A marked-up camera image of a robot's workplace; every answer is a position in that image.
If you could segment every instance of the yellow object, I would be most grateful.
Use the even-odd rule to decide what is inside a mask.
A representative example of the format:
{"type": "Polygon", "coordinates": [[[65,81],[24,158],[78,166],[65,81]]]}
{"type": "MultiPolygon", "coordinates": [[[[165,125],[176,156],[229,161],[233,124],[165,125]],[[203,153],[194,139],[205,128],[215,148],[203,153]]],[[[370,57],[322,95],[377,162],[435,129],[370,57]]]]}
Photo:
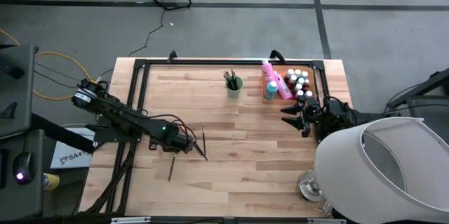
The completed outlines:
{"type": "Polygon", "coordinates": [[[54,190],[59,185],[59,176],[44,173],[42,177],[43,190],[54,190]]]}
{"type": "MultiPolygon", "coordinates": [[[[16,45],[20,45],[20,43],[14,37],[12,37],[9,33],[4,31],[3,29],[0,29],[0,32],[5,34],[9,39],[13,40],[16,45]]],[[[66,58],[68,60],[71,60],[72,62],[74,62],[76,65],[78,65],[78,67],[80,67],[83,70],[84,74],[89,78],[90,81],[94,81],[95,82],[95,80],[91,78],[89,73],[87,73],[87,70],[83,67],[83,65],[81,65],[81,63],[79,63],[77,60],[71,58],[68,55],[57,53],[57,52],[40,52],[40,53],[36,54],[36,56],[38,56],[38,55],[57,55],[57,56],[60,56],[62,58],[66,58]]],[[[54,100],[54,101],[68,100],[68,99],[72,98],[71,95],[67,96],[67,97],[61,97],[61,98],[48,97],[46,95],[40,94],[36,90],[33,90],[33,93],[36,94],[37,96],[41,97],[41,98],[45,98],[47,100],[54,100]]]]}

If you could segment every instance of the lamp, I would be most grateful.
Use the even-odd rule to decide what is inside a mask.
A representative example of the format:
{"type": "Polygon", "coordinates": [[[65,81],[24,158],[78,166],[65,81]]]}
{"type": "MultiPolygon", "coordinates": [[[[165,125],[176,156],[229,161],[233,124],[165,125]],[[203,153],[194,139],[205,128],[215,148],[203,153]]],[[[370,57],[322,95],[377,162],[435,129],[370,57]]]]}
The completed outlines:
{"type": "Polygon", "coordinates": [[[448,183],[448,144],[422,119],[392,117],[326,137],[297,190],[358,223],[447,223],[448,183]]]}

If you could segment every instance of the white lamp shade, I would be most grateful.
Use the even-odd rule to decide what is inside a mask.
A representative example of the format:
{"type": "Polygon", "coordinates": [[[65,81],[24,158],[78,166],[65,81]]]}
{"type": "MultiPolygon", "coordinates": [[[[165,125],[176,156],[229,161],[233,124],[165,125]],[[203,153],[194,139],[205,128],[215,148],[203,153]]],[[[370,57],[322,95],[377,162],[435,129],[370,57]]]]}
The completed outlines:
{"type": "Polygon", "coordinates": [[[421,119],[393,117],[334,132],[316,150],[317,183],[333,207],[358,223],[449,223],[449,146],[421,119]],[[371,137],[402,181],[392,182],[364,144],[371,137]]]}

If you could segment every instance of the yellow cable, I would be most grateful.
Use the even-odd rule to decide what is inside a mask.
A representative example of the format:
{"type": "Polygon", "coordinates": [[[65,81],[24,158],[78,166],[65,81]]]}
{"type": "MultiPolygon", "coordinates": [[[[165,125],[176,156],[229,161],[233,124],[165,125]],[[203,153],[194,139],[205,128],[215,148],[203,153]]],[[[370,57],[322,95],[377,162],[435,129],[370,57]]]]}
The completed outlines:
{"type": "Polygon", "coordinates": [[[9,39],[12,39],[15,42],[15,45],[20,45],[19,41],[14,39],[9,33],[5,32],[3,29],[0,28],[0,32],[4,33],[9,39]]]}
{"type": "MultiPolygon", "coordinates": [[[[15,42],[15,44],[20,45],[20,43],[16,39],[14,39],[14,37],[12,37],[9,33],[5,32],[2,29],[0,29],[0,32],[5,34],[9,39],[13,40],[15,42]]],[[[79,63],[77,60],[71,58],[68,55],[64,55],[64,54],[57,53],[57,52],[40,52],[40,53],[37,53],[35,56],[38,56],[38,55],[57,55],[57,56],[60,56],[62,58],[66,58],[68,60],[71,60],[72,62],[74,62],[76,65],[78,65],[78,67],[80,67],[83,70],[84,74],[89,78],[90,81],[94,81],[95,82],[95,80],[92,79],[92,77],[89,75],[89,73],[87,73],[87,70],[83,67],[83,65],[81,65],[81,63],[79,63]]],[[[68,99],[72,98],[72,96],[61,97],[61,98],[48,97],[46,95],[40,94],[36,90],[33,90],[33,93],[36,94],[37,96],[41,97],[41,98],[45,98],[47,100],[54,100],[54,101],[68,100],[68,99]]]]}

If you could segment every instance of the green cup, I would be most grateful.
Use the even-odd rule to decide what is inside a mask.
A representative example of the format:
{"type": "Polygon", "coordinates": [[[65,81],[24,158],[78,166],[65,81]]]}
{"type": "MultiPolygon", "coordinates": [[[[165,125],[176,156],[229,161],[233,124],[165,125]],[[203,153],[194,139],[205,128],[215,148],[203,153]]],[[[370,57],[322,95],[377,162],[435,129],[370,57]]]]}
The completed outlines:
{"type": "Polygon", "coordinates": [[[240,77],[236,77],[236,80],[237,80],[237,91],[233,91],[226,87],[227,96],[229,98],[238,98],[240,95],[241,88],[243,87],[243,80],[240,77]]]}

